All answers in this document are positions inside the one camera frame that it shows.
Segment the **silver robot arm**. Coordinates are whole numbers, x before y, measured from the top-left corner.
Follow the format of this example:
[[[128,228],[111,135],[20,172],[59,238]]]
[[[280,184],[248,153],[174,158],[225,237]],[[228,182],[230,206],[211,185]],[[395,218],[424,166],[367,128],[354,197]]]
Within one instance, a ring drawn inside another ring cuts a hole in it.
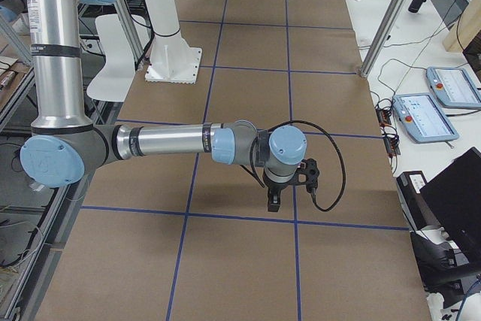
[[[20,151],[23,170],[50,188],[73,184],[103,165],[137,156],[209,153],[215,162],[262,168],[268,210],[288,186],[316,193],[319,172],[305,158],[301,130],[258,130],[248,121],[186,126],[97,126],[85,114],[77,6],[80,0],[26,0],[38,117]]]

